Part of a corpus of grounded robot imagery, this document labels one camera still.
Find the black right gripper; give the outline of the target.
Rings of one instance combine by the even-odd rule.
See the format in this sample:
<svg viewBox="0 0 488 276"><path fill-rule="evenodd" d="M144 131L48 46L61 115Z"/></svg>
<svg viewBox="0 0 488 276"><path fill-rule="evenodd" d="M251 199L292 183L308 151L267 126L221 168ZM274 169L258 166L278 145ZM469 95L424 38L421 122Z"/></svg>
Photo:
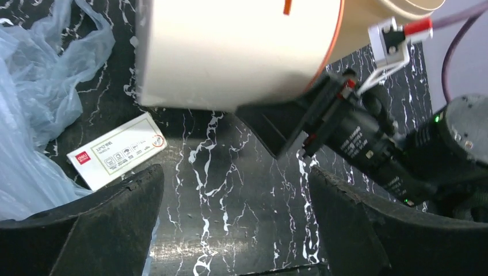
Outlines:
<svg viewBox="0 0 488 276"><path fill-rule="evenodd" d="M235 115L279 159L302 132L304 155L325 145L407 206L437 189L415 176L378 85L361 96L354 70L327 75L290 101ZM487 224L420 212L351 186L315 166L312 208L333 275L486 275Z"/></svg>

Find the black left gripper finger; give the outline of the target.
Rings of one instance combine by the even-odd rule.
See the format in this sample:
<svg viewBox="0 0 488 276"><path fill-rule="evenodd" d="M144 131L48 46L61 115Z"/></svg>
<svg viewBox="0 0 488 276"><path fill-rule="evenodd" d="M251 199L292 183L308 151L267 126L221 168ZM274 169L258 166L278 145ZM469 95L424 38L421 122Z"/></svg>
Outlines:
<svg viewBox="0 0 488 276"><path fill-rule="evenodd" d="M164 178L153 164L69 204L1 222L1 274L142 275Z"/></svg>

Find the translucent blue plastic trash bag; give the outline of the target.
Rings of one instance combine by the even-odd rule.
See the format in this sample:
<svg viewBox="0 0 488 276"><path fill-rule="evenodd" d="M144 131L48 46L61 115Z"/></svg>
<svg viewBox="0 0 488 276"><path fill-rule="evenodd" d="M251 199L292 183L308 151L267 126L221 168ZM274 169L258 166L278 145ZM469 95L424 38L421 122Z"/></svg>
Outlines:
<svg viewBox="0 0 488 276"><path fill-rule="evenodd" d="M44 155L45 146L81 114L76 86L110 57L110 24L78 1L96 29L62 49L71 1L31 28L1 27L1 220L23 220L89 194Z"/></svg>

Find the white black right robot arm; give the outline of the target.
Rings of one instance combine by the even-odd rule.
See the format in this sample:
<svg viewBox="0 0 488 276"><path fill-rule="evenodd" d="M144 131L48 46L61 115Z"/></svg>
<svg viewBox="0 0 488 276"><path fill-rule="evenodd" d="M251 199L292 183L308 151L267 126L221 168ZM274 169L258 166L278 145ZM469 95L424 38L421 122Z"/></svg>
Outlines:
<svg viewBox="0 0 488 276"><path fill-rule="evenodd" d="M457 97L403 135L385 89L362 87L351 69L326 73L297 99L236 115L274 158L305 132L303 156L328 147L394 198L312 169L333 275L486 275L487 97Z"/></svg>

